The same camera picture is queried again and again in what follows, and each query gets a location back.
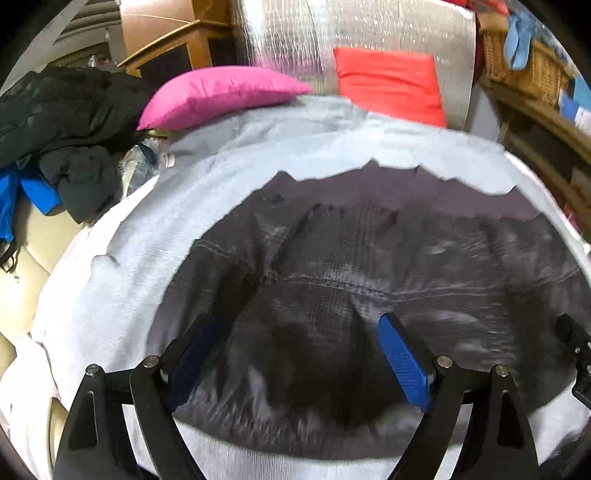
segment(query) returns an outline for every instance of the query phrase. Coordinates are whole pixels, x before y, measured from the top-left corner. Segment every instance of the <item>beige leather sofa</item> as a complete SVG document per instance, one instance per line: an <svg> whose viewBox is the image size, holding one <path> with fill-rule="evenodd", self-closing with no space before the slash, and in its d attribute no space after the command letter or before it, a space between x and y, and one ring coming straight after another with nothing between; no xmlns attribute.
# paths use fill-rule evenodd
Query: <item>beige leather sofa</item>
<svg viewBox="0 0 591 480"><path fill-rule="evenodd" d="M13 273L0 270L0 377L16 356L12 342L31 330L45 281L82 226L65 211L44 216L27 199L19 199L13 227L19 247L17 266ZM50 423L54 462L66 417L67 411L54 400Z"/></svg>

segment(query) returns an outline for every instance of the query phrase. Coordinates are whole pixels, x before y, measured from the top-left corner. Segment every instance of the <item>metal screw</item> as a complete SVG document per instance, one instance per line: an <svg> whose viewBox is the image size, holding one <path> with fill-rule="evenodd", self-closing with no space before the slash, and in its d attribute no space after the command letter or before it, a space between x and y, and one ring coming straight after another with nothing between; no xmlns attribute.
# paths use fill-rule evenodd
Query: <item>metal screw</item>
<svg viewBox="0 0 591 480"><path fill-rule="evenodd" d="M437 357L437 364L443 368L450 368L453 365L453 360L448 356L442 355Z"/></svg>
<svg viewBox="0 0 591 480"><path fill-rule="evenodd" d="M497 365L495 367L495 372L497 375L499 375L499 377L506 377L509 375L509 369L503 365Z"/></svg>
<svg viewBox="0 0 591 480"><path fill-rule="evenodd" d="M142 364L146 368L152 368L152 367L155 367L156 365L158 365L159 362L160 362L160 358L157 357L156 355L148 355L146 358L144 358L144 361L142 362Z"/></svg>
<svg viewBox="0 0 591 480"><path fill-rule="evenodd" d="M100 367L97 364L90 364L86 367L86 375L89 377L94 377L100 371Z"/></svg>

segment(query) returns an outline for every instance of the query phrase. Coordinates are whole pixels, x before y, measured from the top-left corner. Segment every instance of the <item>red pillow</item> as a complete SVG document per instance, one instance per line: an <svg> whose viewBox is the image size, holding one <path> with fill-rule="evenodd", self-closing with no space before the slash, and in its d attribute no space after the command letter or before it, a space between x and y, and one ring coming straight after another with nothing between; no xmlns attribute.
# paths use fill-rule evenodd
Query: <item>red pillow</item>
<svg viewBox="0 0 591 480"><path fill-rule="evenodd" d="M335 48L339 92L355 105L394 118L446 126L432 55Z"/></svg>

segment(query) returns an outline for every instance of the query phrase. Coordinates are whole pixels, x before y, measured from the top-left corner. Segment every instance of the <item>silver reflective foil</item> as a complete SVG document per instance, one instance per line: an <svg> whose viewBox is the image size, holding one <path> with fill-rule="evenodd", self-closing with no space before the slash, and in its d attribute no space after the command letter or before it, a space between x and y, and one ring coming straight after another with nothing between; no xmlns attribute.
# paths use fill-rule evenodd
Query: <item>silver reflective foil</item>
<svg viewBox="0 0 591 480"><path fill-rule="evenodd" d="M337 95L334 47L430 53L451 128L466 120L476 48L472 12L440 0L233 0L243 61Z"/></svg>

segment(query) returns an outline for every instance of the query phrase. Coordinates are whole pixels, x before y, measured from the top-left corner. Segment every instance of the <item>dark clothing pile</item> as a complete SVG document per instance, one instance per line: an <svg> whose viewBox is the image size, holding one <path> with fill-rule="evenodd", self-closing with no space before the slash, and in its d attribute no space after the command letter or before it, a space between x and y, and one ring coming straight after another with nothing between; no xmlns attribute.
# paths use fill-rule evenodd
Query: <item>dark clothing pile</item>
<svg viewBox="0 0 591 480"><path fill-rule="evenodd" d="M117 163L138 139L154 94L143 80L94 68L29 72L0 97L0 169L38 167L80 223L113 202Z"/></svg>
<svg viewBox="0 0 591 480"><path fill-rule="evenodd" d="M463 367L507 365L532 413L575 374L553 322L569 312L589 327L590 303L560 235L517 190L487 196L370 164L325 180L279 174L195 240L147 351L212 312L229 335L199 382L177 384L188 389L177 419L271 453L390 458L421 412L379 347L381 314Z"/></svg>

